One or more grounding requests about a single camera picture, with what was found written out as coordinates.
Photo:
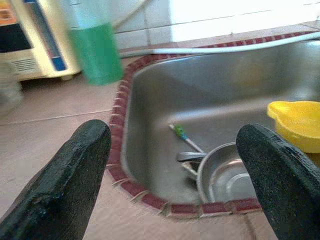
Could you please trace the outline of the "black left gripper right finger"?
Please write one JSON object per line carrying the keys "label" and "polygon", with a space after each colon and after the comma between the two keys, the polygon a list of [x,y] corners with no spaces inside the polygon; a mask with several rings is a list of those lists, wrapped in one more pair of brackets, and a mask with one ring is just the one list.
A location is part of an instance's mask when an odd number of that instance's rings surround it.
{"label": "black left gripper right finger", "polygon": [[237,152],[280,240],[320,238],[320,169],[299,148],[261,124],[246,124]]}

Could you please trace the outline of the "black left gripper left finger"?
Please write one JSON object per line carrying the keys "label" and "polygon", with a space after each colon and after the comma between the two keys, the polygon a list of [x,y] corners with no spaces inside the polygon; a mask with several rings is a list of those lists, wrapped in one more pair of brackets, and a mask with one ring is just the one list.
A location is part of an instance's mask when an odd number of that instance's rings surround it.
{"label": "black left gripper left finger", "polygon": [[99,119],[81,124],[1,217],[3,240],[81,240],[100,191],[112,135]]}

